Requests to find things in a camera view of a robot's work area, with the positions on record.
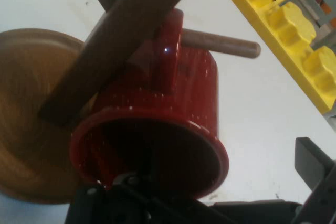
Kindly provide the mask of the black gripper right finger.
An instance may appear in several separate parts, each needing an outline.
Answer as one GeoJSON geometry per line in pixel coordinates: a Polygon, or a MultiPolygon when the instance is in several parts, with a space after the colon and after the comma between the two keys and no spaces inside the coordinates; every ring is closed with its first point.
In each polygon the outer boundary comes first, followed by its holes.
{"type": "Polygon", "coordinates": [[[308,137],[298,137],[295,170],[311,194],[292,223],[335,223],[335,161],[308,137]]]}

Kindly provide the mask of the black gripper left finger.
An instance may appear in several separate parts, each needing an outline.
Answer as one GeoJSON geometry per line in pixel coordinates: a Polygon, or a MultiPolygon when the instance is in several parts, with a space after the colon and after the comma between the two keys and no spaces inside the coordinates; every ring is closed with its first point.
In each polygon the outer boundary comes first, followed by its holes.
{"type": "Polygon", "coordinates": [[[157,185],[151,178],[125,175],[110,189],[81,187],[71,202],[66,223],[209,223],[205,204],[157,185]]]}

